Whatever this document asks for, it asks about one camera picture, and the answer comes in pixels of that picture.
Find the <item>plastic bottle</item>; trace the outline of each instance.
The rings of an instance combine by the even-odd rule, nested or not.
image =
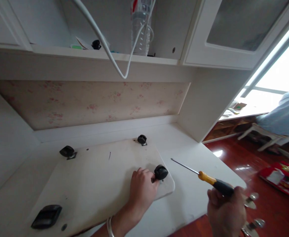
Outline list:
[[[143,26],[150,14],[152,0],[132,0],[131,1],[131,47],[134,46],[137,34]],[[149,51],[150,30],[144,27],[139,35],[134,55],[147,56]]]

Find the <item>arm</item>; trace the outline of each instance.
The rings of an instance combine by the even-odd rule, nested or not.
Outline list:
[[[130,182],[128,202],[112,217],[112,230],[115,237],[125,236],[141,220],[157,194],[159,180],[154,183],[154,173],[139,168],[134,171]],[[104,224],[93,237],[108,237],[107,226]]]
[[[226,198],[216,189],[208,190],[207,215],[214,237],[238,237],[246,222],[246,210],[242,197],[243,189],[236,187],[231,198]]]

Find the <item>white cable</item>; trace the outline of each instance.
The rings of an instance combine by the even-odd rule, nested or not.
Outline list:
[[[82,14],[85,16],[85,18],[88,20],[89,24],[91,25],[91,27],[92,27],[93,30],[95,31],[97,37],[99,38],[99,40],[101,41],[101,43],[102,43],[102,45],[103,45],[103,47],[104,47],[104,49],[105,49],[105,52],[106,52],[107,56],[108,56],[109,59],[112,61],[113,65],[114,65],[114,67],[115,67],[115,69],[116,69],[116,71],[118,72],[118,74],[119,74],[123,79],[126,79],[127,76],[128,76],[129,66],[130,66],[132,54],[133,54],[133,52],[134,52],[134,50],[135,50],[135,47],[136,47],[136,44],[137,44],[139,35],[140,35],[142,29],[143,29],[145,26],[147,26],[146,29],[145,29],[145,33],[146,33],[146,31],[147,31],[147,28],[149,28],[149,30],[150,30],[151,33],[152,33],[152,40],[153,40],[154,33],[153,33],[153,30],[151,29],[151,27],[148,25],[148,22],[149,22],[149,19],[150,19],[151,15],[152,15],[152,11],[153,11],[153,7],[154,7],[154,4],[155,4],[155,1],[156,1],[156,0],[153,0],[153,5],[152,5],[152,7],[151,7],[151,10],[150,10],[150,13],[149,13],[149,17],[148,17],[148,19],[147,19],[147,22],[146,22],[144,25],[142,25],[142,26],[140,27],[140,29],[139,29],[139,32],[138,32],[138,34],[137,34],[137,37],[136,37],[134,46],[133,46],[132,49],[131,49],[131,53],[130,53],[130,56],[129,56],[128,65],[127,65],[127,69],[126,69],[126,74],[123,75],[122,72],[120,71],[119,67],[117,66],[117,64],[116,64],[116,62],[115,62],[115,59],[113,58],[113,56],[112,56],[112,54],[111,54],[111,52],[110,52],[110,50],[109,50],[109,48],[108,48],[108,45],[107,45],[107,43],[106,43],[106,40],[105,40],[104,37],[103,37],[102,32],[101,32],[100,29],[98,28],[96,22],[94,21],[93,17],[92,17],[91,14],[89,13],[88,9],[87,9],[87,8],[85,7],[85,5],[81,2],[81,0],[73,0],[73,2],[76,4],[76,6],[79,8],[79,10],[82,12]]]

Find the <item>floral wallpaper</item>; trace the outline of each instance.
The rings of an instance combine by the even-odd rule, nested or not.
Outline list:
[[[0,94],[34,129],[177,114],[189,83],[2,81]]]

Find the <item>white desk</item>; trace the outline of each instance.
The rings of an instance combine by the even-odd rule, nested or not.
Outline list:
[[[248,116],[255,116],[255,115],[262,115],[262,114],[267,114],[270,112],[270,110],[267,109],[258,109],[257,107],[253,107],[250,105],[247,105],[244,107],[239,114],[235,115],[230,115],[228,117],[226,116],[221,116],[218,121],[225,121],[225,120],[231,120],[231,119],[237,119],[237,118],[243,118],[243,117],[248,117]]]
[[[49,158],[51,152],[59,152],[65,145],[78,148],[130,139],[139,134],[154,141],[175,181],[175,191],[155,201],[127,236],[167,236],[206,213],[207,190],[211,186],[171,158],[233,186],[246,187],[236,173],[176,123],[42,143],[0,190],[0,236],[25,236],[30,228],[25,220],[58,162]],[[65,235],[60,231],[58,236]]]

